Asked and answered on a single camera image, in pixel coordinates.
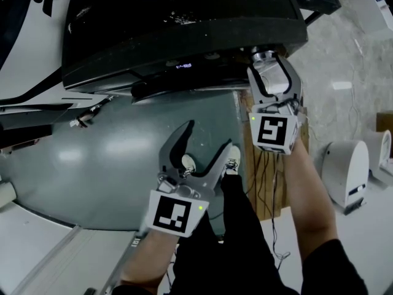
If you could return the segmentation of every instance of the wooden board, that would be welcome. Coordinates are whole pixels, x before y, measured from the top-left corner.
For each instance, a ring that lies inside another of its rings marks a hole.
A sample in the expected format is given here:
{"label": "wooden board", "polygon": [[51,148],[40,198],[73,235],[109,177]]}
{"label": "wooden board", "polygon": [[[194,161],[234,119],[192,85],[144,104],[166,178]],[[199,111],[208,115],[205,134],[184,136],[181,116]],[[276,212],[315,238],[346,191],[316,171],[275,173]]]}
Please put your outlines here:
{"label": "wooden board", "polygon": [[[251,93],[241,91],[239,93],[242,108],[247,113],[251,112],[254,104]],[[302,108],[301,112],[307,115],[307,109]],[[308,123],[302,125],[300,135],[308,151]],[[251,127],[249,121],[243,123],[243,136],[245,147],[245,165],[247,175],[247,191],[252,208],[260,221],[270,219],[274,210],[274,216],[281,215],[281,209],[289,206],[287,198],[287,188],[284,177],[284,166],[282,155],[271,152],[263,152],[252,143]],[[273,179],[276,172],[276,194],[274,197],[273,209]]]}

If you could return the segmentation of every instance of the shoe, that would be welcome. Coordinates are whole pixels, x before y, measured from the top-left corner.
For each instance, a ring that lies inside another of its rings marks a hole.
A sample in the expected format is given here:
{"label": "shoe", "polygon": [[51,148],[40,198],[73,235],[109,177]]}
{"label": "shoe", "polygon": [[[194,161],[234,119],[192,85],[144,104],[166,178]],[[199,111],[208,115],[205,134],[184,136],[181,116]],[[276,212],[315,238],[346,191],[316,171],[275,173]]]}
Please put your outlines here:
{"label": "shoe", "polygon": [[188,154],[184,154],[182,157],[182,164],[185,168],[185,172],[183,174],[183,178],[186,179],[187,176],[197,170],[197,166],[195,165],[195,161]]}
{"label": "shoe", "polygon": [[240,165],[240,149],[237,146],[232,146],[229,151],[229,156],[227,163],[224,166],[224,170],[222,171],[221,178],[227,175],[237,175],[238,169]]}

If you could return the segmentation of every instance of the white cylindrical object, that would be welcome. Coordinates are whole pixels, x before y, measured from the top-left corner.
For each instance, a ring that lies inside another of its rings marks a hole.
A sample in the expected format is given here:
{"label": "white cylindrical object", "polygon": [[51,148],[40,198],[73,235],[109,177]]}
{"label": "white cylindrical object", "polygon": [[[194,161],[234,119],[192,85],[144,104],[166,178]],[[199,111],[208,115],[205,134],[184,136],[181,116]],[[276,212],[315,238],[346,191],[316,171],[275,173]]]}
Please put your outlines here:
{"label": "white cylindrical object", "polygon": [[11,183],[0,184],[0,208],[17,198],[17,193]]}

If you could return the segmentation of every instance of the forearm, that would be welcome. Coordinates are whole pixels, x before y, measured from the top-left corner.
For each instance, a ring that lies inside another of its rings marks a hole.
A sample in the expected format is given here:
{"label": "forearm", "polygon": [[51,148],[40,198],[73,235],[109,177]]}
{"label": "forearm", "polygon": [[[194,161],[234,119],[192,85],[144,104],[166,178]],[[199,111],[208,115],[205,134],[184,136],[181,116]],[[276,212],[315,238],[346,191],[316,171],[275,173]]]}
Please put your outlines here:
{"label": "forearm", "polygon": [[177,236],[151,230],[124,266],[122,283],[138,285],[156,293],[178,240]]}
{"label": "forearm", "polygon": [[303,259],[324,242],[337,238],[335,212],[325,186],[302,141],[284,157],[292,216]]}

